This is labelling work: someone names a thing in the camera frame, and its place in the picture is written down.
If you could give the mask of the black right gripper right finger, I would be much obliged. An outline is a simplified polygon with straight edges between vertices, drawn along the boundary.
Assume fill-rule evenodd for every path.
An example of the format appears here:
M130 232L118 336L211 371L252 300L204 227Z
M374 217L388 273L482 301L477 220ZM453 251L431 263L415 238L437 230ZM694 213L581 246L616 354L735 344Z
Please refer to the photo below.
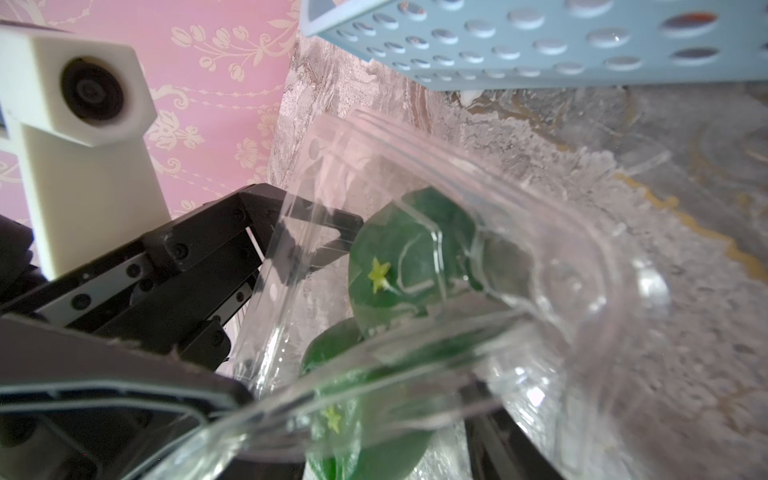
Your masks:
M503 407L464 425L473 479L563 480Z

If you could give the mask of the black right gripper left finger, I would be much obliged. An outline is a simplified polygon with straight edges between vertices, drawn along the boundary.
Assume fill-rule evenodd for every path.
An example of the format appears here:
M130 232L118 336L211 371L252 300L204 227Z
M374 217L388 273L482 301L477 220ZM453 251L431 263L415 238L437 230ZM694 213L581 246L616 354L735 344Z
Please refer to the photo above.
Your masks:
M145 479L252 399L239 382L172 355L19 315L1 319L6 479Z

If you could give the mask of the clear plastic green fruit clamshell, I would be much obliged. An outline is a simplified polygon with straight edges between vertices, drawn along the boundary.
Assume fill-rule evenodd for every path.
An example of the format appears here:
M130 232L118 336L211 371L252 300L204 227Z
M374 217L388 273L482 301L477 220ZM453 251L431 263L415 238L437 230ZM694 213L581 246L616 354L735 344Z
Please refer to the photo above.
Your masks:
M496 178L448 144L376 112L323 115L308 128L288 194L356 214L432 187L475 222L471 290L403 319L302 375L308 345L353 318L349 251L314 269L336 236L300 227L288 255L266 253L234 349L232 376L254 402L191 436L153 479L317 479L310 455L348 449L320 440L313 419L368 398L363 447L417 431L432 439L405 479L473 479L464 421L503 407L563 479L660 479L633 421L645 393L633 361L669 293L654 266L568 207Z

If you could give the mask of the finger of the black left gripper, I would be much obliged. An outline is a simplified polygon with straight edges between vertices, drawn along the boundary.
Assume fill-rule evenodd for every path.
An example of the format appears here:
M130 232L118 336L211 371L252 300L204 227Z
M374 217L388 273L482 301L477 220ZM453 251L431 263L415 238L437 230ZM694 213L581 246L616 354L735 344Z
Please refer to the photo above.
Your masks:
M301 255L300 227L327 227L336 234L315 254L314 269L349 251L363 225L353 213L332 209L268 184L246 186L209 202L161 228L161 279L182 277L186 282L243 282L257 277L263 264L258 253L268 253L274 242L288 244L288 255Z

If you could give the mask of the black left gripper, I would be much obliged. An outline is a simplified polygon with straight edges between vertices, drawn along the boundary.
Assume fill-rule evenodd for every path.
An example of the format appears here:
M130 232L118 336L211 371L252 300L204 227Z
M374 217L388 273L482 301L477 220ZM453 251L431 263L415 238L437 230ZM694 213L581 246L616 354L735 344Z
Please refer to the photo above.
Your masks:
M32 229L1 218L1 358L32 357L35 342L11 331L23 318L72 328L143 351L181 352L218 329L255 290L261 258L247 230L171 277L133 241L52 280L33 264Z

